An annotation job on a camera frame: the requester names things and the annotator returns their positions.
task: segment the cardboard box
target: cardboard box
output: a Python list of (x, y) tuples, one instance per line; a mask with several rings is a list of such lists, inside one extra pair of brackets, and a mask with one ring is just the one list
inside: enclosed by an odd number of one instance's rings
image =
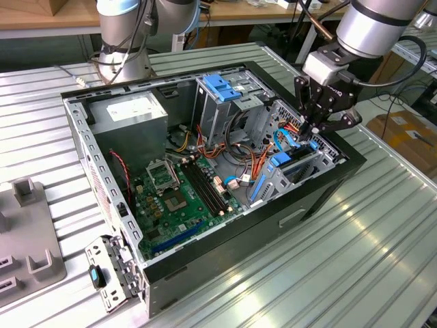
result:
[[(386, 114), (367, 123), (377, 136), (384, 130)], [(437, 177), (437, 133), (409, 111), (391, 113), (384, 141), (429, 178)]]
[(54, 16), (68, 0), (0, 0), (0, 7)]

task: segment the motherboard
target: motherboard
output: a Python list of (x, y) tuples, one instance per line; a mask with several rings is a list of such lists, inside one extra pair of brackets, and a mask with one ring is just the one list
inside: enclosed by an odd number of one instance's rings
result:
[(152, 163), (133, 179), (136, 218), (144, 235), (139, 249), (145, 258), (158, 256), (242, 212), (218, 179), (203, 157), (185, 163)]

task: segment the ram slot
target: ram slot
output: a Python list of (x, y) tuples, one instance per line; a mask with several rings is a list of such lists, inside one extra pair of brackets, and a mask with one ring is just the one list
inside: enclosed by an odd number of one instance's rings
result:
[(226, 204), (195, 163), (183, 164), (181, 170), (213, 217), (226, 210)]

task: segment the aluminum extrusion table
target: aluminum extrusion table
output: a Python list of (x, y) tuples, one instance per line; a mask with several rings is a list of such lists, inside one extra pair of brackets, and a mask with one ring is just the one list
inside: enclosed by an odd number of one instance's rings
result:
[[(248, 60), (293, 90), (296, 71), (256, 44), (151, 56), (158, 74)], [(0, 74), (0, 182), (44, 184), (68, 272), (0, 308), (5, 327), (419, 327), (437, 306), (437, 187), (358, 127), (340, 134), (367, 162), (316, 216), (149, 322), (137, 299), (108, 315), (83, 249), (109, 229), (59, 97), (75, 88), (55, 68)]]
[[(407, 27), (403, 35), (416, 36), (422, 39), (428, 50), (437, 49), (437, 32), (435, 31), (424, 33), (418, 29), (415, 29), (414, 27)], [(417, 64), (421, 56), (419, 46), (409, 41), (398, 42), (391, 50), (413, 65)], [(437, 78), (437, 59), (427, 56), (426, 62), (423, 64), (421, 69), (428, 74), (432, 73), (431, 75), (434, 78)]]

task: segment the blue cable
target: blue cable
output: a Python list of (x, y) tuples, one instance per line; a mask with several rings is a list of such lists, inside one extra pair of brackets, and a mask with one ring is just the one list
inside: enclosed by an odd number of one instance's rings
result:
[(279, 132), (279, 130), (276, 130), (273, 133), (273, 140), (274, 140), (274, 144), (276, 145), (276, 147), (279, 149), (280, 152), (282, 152), (283, 151), (282, 150), (282, 146), (281, 146), (281, 143), (278, 140), (278, 132)]
[(228, 176), (225, 181), (223, 182), (223, 184), (226, 186), (228, 183), (230, 183), (233, 179), (236, 179), (236, 176)]
[(188, 48), (189, 50), (191, 50), (191, 48), (194, 47), (198, 38), (199, 38), (199, 23), (197, 23), (197, 26), (196, 26), (196, 38), (194, 39), (194, 42), (190, 45), (190, 48)]

